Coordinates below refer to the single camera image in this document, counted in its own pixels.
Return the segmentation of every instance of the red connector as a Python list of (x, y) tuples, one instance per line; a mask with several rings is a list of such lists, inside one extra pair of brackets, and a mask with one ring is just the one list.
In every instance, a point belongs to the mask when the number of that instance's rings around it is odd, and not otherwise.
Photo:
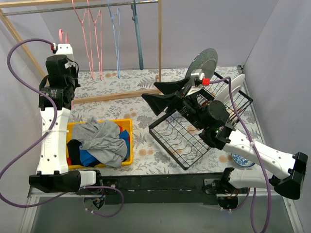
[(202, 79), (202, 85), (208, 86), (209, 85), (209, 79)]

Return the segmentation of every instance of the white wall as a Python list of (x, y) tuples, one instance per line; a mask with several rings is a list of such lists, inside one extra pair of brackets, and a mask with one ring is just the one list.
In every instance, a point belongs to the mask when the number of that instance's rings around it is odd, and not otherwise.
[[(311, 1), (279, 1), (245, 65), (247, 85), (267, 144), (311, 155)], [(311, 161), (295, 202), (310, 232)]]
[[(219, 65), (237, 66), (245, 61), (278, 0), (163, 0), (162, 63), (164, 68), (188, 68), (202, 50), (215, 48)], [(71, 6), (42, 6), (55, 8)], [(121, 68), (138, 68), (138, 52), (130, 6), (121, 6)], [(94, 15), (98, 8), (92, 9)], [(104, 13), (104, 69), (115, 69), (111, 21)], [(158, 67), (157, 4), (137, 6), (144, 64)], [(74, 56), (81, 69), (88, 69), (81, 25), (73, 11), (42, 13), (53, 37), (58, 30), (69, 33)]]
[[(34, 36), (52, 39), (40, 15), (27, 16), (23, 20), (17, 17), (13, 21), (24, 39)], [(22, 86), (6, 66), (6, 57), (13, 44), (15, 41), (0, 22), (0, 169), (41, 135), (38, 95)], [(34, 49), (36, 58), (44, 65), (49, 55), (49, 46), (34, 43), (30, 48)], [(12, 58), (13, 68), (26, 82), (38, 87), (41, 77), (37, 72), (32, 72), (34, 69), (31, 64), (25, 63), (19, 54), (25, 61), (27, 60), (22, 52), (15, 53)], [(19, 204), (26, 204), (29, 190), (28, 176), (35, 174), (39, 154), (40, 147), (34, 148), (5, 173), (0, 181), (0, 190), (6, 198)], [(0, 231), (18, 232), (23, 213), (24, 209), (11, 207), (0, 201)]]

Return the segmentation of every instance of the yellow plastic crate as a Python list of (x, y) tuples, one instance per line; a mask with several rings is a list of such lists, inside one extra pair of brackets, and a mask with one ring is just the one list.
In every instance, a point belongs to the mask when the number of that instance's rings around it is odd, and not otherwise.
[[(128, 133), (130, 134), (130, 156), (121, 163), (122, 166), (124, 165), (130, 165), (133, 162), (133, 122), (131, 119), (120, 119), (120, 120), (111, 120), (115, 122), (117, 125), (121, 126), (123, 130), (127, 130)], [(75, 124), (83, 124), (85, 122), (73, 122), (73, 123), (68, 123), (67, 125), (67, 130), (69, 131), (66, 136), (66, 144), (71, 140), (71, 133), (72, 133), (72, 127)], [(68, 148), (66, 147), (66, 158), (68, 158)], [(104, 164), (98, 164), (95, 167), (104, 167)], [(72, 169), (78, 169), (78, 168), (85, 168), (85, 166), (81, 165), (71, 165), (68, 166), (69, 170)]]

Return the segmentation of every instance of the floral tablecloth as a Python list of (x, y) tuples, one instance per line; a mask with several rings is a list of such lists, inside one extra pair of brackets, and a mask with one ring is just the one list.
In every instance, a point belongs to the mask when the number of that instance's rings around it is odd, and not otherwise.
[[(165, 82), (183, 79), (186, 71), (187, 69), (163, 69), (162, 80)], [(222, 76), (231, 78), (238, 75), (236, 67), (218, 67), (216, 71)], [(76, 89), (76, 98), (153, 89), (156, 74), (158, 74), (157, 69), (122, 70), (121, 78), (118, 79), (116, 72), (106, 71), (104, 79), (100, 81), (99, 73), (95, 72), (93, 81), (89, 72), (80, 72), (81, 87)], [(158, 117), (141, 97), (76, 104), (71, 111), (69, 121), (86, 121), (89, 117), (95, 117), (98, 120), (131, 118), (133, 121), (133, 163), (121, 168), (100, 168), (102, 175), (222, 172), (226, 167), (242, 169), (232, 160), (230, 153), (211, 149), (187, 171), (184, 171), (149, 134), (148, 126)], [(252, 137), (261, 142), (261, 135), (251, 106), (243, 113), (242, 119)], [(237, 128), (244, 132), (240, 124)]]

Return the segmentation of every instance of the blue hanger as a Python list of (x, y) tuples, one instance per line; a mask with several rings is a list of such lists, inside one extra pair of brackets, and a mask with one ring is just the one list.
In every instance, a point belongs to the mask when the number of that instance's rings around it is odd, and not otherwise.
[[(111, 22), (112, 22), (112, 30), (113, 30), (113, 38), (115, 40), (115, 48), (116, 48), (116, 58), (117, 58), (117, 73), (118, 73), (118, 78), (120, 78), (120, 25), (121, 25), (121, 13), (120, 13), (120, 8), (117, 8), (117, 13), (112, 14), (110, 6), (109, 6), (109, 0), (107, 0), (108, 4), (108, 9), (111, 17)], [(119, 17), (119, 28), (118, 28), (118, 40), (116, 39), (116, 31), (115, 31), (115, 25), (114, 25), (114, 19), (115, 17)]]

